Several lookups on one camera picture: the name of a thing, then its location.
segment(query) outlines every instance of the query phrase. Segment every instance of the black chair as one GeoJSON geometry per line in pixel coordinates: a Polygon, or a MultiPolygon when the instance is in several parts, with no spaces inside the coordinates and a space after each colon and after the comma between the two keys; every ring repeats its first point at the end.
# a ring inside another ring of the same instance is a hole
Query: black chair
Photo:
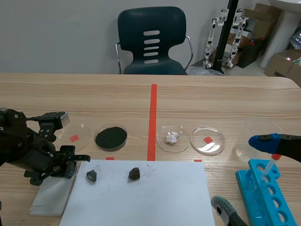
{"type": "Polygon", "coordinates": [[[193,58],[190,38],[186,36],[186,17],[177,7],[148,7],[128,9],[118,17],[119,43],[116,44],[119,73],[121,74],[118,45],[133,53],[132,63],[124,74],[183,74],[193,58]],[[171,47],[188,39],[191,58],[184,69],[169,58],[171,47]]]}

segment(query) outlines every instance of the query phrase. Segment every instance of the white robot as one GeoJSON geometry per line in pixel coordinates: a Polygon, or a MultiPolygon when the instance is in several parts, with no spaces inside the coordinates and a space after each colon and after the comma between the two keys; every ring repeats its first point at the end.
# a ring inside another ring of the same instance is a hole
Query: white robot
{"type": "MultiPolygon", "coordinates": [[[[220,16],[218,18],[212,19],[208,39],[206,42],[205,56],[204,56],[204,61],[203,61],[203,65],[204,65],[205,69],[209,69],[213,66],[213,63],[210,62],[210,57],[211,57],[212,51],[213,51],[213,37],[214,37],[215,27],[224,25],[224,22],[227,20],[228,12],[229,12],[228,9],[222,9],[220,11],[220,16]]],[[[239,46],[240,40],[241,40],[241,32],[244,29],[244,27],[246,26],[246,18],[244,16],[241,16],[241,14],[242,14],[242,9],[240,9],[240,8],[236,9],[235,16],[233,19],[233,26],[237,26],[238,29],[235,34],[235,39],[232,43],[230,57],[226,60],[226,65],[229,67],[233,67],[232,61],[238,51],[238,46],[239,46]]]]}

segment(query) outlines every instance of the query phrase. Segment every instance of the blue test tube rack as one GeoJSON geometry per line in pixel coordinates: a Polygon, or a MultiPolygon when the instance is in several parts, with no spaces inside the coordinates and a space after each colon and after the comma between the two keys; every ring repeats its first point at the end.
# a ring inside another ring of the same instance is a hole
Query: blue test tube rack
{"type": "Polygon", "coordinates": [[[261,180],[262,172],[258,167],[264,169],[268,163],[269,160],[251,159],[249,170],[239,170],[235,174],[251,224],[297,226],[277,183],[280,178],[277,166],[272,167],[266,180],[261,180]]]}

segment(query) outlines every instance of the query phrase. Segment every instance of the chair backrest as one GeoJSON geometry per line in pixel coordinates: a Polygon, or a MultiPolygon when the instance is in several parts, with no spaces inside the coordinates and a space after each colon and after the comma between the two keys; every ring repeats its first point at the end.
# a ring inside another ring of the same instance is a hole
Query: chair backrest
{"type": "Polygon", "coordinates": [[[145,53],[158,52],[153,59],[168,57],[169,49],[185,40],[186,17],[177,7],[128,9],[118,17],[118,33],[120,47],[133,53],[133,63],[144,60],[145,53]]]}

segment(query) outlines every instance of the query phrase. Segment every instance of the chair legs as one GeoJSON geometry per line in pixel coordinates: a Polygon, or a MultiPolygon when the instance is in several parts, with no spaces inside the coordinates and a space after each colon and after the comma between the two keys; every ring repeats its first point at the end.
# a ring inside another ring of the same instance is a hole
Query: chair legs
{"type": "Polygon", "coordinates": [[[187,66],[185,67],[185,70],[187,69],[187,67],[189,66],[189,64],[191,63],[192,61],[192,58],[193,58],[193,49],[192,49],[192,44],[191,44],[191,40],[190,40],[190,37],[189,36],[185,36],[185,38],[188,39],[188,42],[189,42],[189,46],[190,46],[190,50],[191,50],[191,58],[190,58],[190,61],[188,62],[187,66]]]}
{"type": "Polygon", "coordinates": [[[117,53],[117,60],[118,60],[118,67],[119,67],[119,74],[121,74],[121,66],[120,66],[120,59],[119,59],[119,53],[118,53],[118,45],[120,45],[120,42],[116,43],[116,53],[117,53]]]}

